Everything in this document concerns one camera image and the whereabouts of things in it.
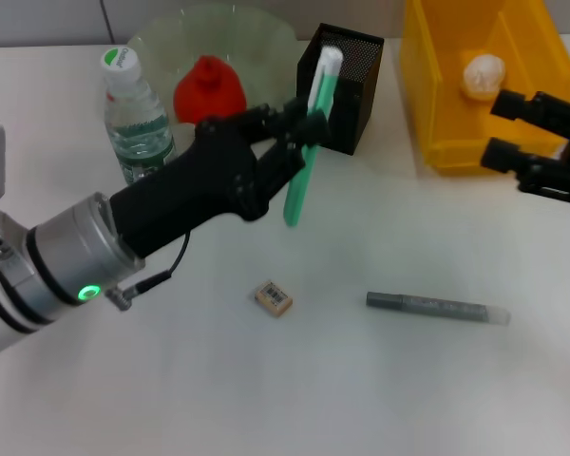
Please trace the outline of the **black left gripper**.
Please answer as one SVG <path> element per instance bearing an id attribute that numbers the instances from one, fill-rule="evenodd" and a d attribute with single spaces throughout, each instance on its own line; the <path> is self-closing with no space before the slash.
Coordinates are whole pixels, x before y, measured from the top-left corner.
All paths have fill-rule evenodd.
<path id="1" fill-rule="evenodd" d="M 221 120 L 200 126 L 188 150 L 109 199 L 117 234 L 145 258 L 216 216 L 261 219 L 305 166 L 296 143 L 329 137 L 325 114 L 309 114 L 305 98 L 280 109 L 259 105 L 237 114 L 237 125 Z M 258 157 L 251 144 L 268 139 L 285 142 Z"/>

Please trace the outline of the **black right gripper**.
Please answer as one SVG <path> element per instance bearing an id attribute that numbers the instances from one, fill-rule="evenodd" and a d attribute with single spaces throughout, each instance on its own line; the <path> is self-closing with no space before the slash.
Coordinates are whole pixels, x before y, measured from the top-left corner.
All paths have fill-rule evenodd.
<path id="1" fill-rule="evenodd" d="M 502 174 L 516 173 L 518 189 L 523 193 L 570 203 L 570 103 L 542 91 L 527 99 L 520 92 L 502 89 L 490 114 L 523 120 L 566 139 L 566 145 L 556 158 L 543 158 L 523 153 L 514 143 L 491 138 L 481 167 Z"/>

